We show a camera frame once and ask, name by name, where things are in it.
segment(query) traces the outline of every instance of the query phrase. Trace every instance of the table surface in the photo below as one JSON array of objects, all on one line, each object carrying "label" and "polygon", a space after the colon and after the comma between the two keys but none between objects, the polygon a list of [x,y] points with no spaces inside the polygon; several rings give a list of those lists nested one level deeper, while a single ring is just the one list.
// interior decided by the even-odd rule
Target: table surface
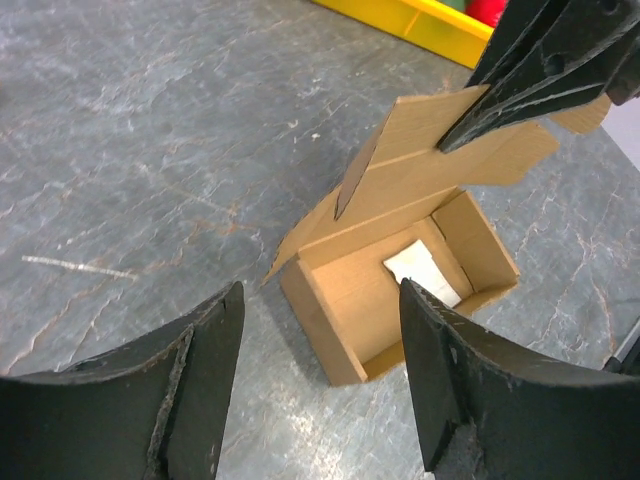
[{"label": "table surface", "polygon": [[[111,349],[238,279],[218,478],[425,476],[404,367],[329,388],[277,281],[260,282],[394,99],[467,70],[291,0],[7,0],[0,62],[2,373]],[[474,318],[599,368],[640,311],[640,173],[601,129],[551,128],[562,148],[523,182],[471,188],[522,270]]]}]

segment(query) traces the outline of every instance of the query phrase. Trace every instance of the yellow tray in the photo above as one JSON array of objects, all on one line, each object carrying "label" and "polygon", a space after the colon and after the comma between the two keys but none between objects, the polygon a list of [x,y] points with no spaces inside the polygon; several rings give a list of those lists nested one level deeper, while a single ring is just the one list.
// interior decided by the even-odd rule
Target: yellow tray
[{"label": "yellow tray", "polygon": [[493,28],[437,0],[313,0],[475,68]]}]

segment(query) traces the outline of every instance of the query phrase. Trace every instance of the white paper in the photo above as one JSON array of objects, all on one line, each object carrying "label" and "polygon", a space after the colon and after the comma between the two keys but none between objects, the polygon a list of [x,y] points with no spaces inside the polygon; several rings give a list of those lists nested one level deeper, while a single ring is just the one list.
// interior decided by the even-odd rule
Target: white paper
[{"label": "white paper", "polygon": [[449,308],[460,303],[460,296],[444,278],[422,241],[416,241],[383,263],[393,273],[398,284],[402,283],[402,279],[408,278],[420,284]]}]

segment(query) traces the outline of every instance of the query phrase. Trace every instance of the red ball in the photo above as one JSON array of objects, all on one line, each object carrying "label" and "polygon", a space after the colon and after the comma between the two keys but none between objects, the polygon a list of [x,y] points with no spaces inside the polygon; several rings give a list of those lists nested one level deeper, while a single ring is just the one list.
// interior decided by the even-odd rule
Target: red ball
[{"label": "red ball", "polygon": [[465,13],[495,28],[506,6],[507,0],[473,0]]}]

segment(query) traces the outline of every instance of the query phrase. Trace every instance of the cardboard box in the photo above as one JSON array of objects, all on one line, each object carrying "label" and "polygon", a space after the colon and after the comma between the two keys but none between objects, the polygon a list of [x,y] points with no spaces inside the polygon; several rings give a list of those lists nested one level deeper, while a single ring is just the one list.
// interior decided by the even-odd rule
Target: cardboard box
[{"label": "cardboard box", "polygon": [[[267,278],[292,260],[282,288],[333,385],[374,379],[404,360],[399,287],[382,262],[414,241],[431,251],[464,315],[517,285],[509,253],[459,185],[516,183],[558,143],[527,122],[439,152],[436,142],[484,88],[399,98],[342,185],[280,245]],[[565,115],[563,124],[585,127],[594,115]]]}]

